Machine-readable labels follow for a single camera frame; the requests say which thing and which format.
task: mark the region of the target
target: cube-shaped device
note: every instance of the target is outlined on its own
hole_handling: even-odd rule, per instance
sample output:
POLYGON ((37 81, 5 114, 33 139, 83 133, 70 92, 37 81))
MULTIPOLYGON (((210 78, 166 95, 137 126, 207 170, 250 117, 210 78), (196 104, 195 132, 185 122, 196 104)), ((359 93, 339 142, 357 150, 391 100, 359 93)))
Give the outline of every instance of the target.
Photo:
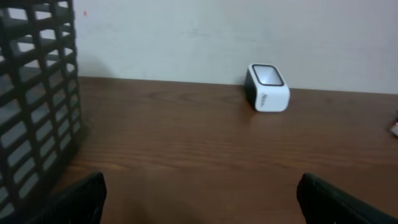
POLYGON ((246 96, 257 111, 281 112, 287 108, 290 90, 277 68, 251 64, 244 82, 246 96))

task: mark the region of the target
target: black and white device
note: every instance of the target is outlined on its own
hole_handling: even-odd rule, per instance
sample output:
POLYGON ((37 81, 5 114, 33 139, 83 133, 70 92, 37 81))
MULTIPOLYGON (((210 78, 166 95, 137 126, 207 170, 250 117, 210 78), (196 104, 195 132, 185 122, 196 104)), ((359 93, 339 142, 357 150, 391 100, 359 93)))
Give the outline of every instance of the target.
POLYGON ((281 112, 289 104, 290 90, 272 65, 251 64, 244 90, 250 104, 260 112, 281 112))

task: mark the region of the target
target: brown wooden surface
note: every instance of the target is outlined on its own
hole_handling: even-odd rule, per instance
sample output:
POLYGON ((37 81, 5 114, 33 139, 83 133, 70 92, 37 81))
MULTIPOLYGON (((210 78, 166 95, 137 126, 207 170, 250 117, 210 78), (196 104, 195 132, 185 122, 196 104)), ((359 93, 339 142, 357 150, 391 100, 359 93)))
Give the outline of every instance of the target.
POLYGON ((88 135, 56 189, 98 170, 103 223, 305 223, 313 172, 398 217, 397 95, 291 90, 257 113, 241 86, 81 78, 88 135))

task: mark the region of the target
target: wall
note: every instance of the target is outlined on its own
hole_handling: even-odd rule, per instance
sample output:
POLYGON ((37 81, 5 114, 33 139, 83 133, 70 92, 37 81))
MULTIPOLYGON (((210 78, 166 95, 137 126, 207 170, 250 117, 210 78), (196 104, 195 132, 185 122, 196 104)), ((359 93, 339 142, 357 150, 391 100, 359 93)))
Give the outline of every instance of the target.
POLYGON ((80 75, 398 93, 396 0, 76 0, 80 75))

